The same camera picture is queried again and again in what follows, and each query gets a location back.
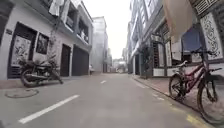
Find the white building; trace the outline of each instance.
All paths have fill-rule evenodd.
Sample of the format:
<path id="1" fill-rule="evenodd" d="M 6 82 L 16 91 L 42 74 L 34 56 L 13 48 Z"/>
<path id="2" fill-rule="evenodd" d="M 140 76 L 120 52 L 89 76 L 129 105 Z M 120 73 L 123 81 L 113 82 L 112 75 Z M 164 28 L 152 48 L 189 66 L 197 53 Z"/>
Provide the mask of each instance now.
<path id="1" fill-rule="evenodd" d="M 108 36 L 104 17 L 93 18 L 93 26 L 93 44 L 90 62 L 96 72 L 107 72 Z"/>
<path id="2" fill-rule="evenodd" d="M 77 5 L 74 0 L 65 0 L 56 17 L 49 13 L 49 0 L 4 1 L 12 8 L 5 25 L 0 24 L 0 28 L 4 25 L 0 35 L 1 80 L 19 77 L 19 55 L 33 61 L 56 55 L 61 76 L 88 74 L 93 26 L 83 2 Z M 66 2 L 68 12 L 63 23 Z"/>

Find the doorway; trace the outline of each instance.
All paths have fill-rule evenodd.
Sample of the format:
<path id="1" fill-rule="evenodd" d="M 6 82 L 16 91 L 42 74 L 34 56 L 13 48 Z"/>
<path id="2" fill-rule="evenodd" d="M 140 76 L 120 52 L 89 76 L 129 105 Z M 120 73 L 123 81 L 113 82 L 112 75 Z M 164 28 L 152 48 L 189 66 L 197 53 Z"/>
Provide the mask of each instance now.
<path id="1" fill-rule="evenodd" d="M 9 51 L 8 78 L 20 77 L 18 58 L 33 59 L 37 31 L 17 23 Z"/>
<path id="2" fill-rule="evenodd" d="M 65 76 L 65 77 L 69 76 L 70 54 L 71 54 L 71 48 L 63 44 L 62 54 L 61 54 L 61 71 L 60 71 L 61 76 Z"/>
<path id="3" fill-rule="evenodd" d="M 139 54 L 135 55 L 135 75 L 139 75 Z"/>
<path id="4" fill-rule="evenodd" d="M 74 45 L 72 56 L 72 76 L 88 75 L 88 72 L 89 54 Z"/>

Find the curb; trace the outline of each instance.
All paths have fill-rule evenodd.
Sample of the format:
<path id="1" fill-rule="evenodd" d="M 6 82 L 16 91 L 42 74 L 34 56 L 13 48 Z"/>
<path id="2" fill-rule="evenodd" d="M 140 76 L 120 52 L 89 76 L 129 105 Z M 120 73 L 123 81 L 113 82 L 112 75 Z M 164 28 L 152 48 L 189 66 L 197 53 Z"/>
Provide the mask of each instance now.
<path id="1" fill-rule="evenodd" d="M 164 96 L 166 96 L 166 97 L 172 99 L 169 95 L 163 93 L 162 91 L 160 91 L 160 90 L 158 90 L 158 89 L 155 89 L 155 88 L 153 88 L 153 87 L 151 87 L 151 86 L 145 84 L 144 82 L 142 82 L 142 81 L 140 81 L 140 80 L 138 80 L 138 79 L 136 79 L 136 78 L 133 78 L 133 77 L 132 77 L 132 79 L 134 79 L 135 81 L 137 81 L 137 82 L 139 82 L 139 83 L 141 83 L 141 84 L 143 84 L 143 85 L 145 85 L 145 86 L 147 86 L 147 87 L 150 87 L 152 90 L 157 91 L 157 92 L 159 92 L 160 94 L 162 94 L 162 95 L 164 95 Z M 192 106 L 190 106 L 190 105 L 184 104 L 184 103 L 182 103 L 182 102 L 178 102 L 178 103 L 180 103 L 180 104 L 182 104 L 182 105 L 184 105 L 184 106 L 186 106 L 186 107 L 188 107 L 188 108 L 191 108 L 192 110 L 194 110 L 195 112 L 197 112 L 198 114 L 200 114 L 200 111 L 199 111 L 198 109 L 196 109 L 196 108 L 194 108 L 194 107 L 192 107 Z"/>

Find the window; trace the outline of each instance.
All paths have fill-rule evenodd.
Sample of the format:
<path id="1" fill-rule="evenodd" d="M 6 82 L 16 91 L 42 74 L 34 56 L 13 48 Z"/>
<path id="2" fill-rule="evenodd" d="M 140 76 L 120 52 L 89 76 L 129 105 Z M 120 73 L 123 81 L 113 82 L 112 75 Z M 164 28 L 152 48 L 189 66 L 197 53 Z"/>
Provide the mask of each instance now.
<path id="1" fill-rule="evenodd" d="M 89 43 L 89 34 L 88 34 L 88 26 L 84 23 L 84 21 L 80 18 L 79 20 L 79 29 L 78 29 L 78 35 L 84 39 L 87 43 Z"/>
<path id="2" fill-rule="evenodd" d="M 53 0 L 40 0 L 40 2 L 42 3 L 42 5 L 45 7 L 45 8 L 50 8 L 51 6 L 51 3 L 52 3 Z"/>
<path id="3" fill-rule="evenodd" d="M 66 25 L 71 28 L 72 30 L 75 29 L 75 19 L 77 18 L 77 10 L 75 9 L 74 5 L 70 4 L 68 16 L 66 20 Z"/>

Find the alley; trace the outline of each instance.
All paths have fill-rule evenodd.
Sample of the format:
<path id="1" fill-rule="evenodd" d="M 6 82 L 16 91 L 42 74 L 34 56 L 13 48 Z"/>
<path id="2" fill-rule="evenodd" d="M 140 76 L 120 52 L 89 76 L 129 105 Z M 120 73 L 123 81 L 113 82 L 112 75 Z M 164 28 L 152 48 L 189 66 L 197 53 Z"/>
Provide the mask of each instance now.
<path id="1" fill-rule="evenodd" d="M 197 113 L 126 74 L 85 76 L 35 88 L 29 98 L 0 92 L 2 128 L 209 128 Z"/>

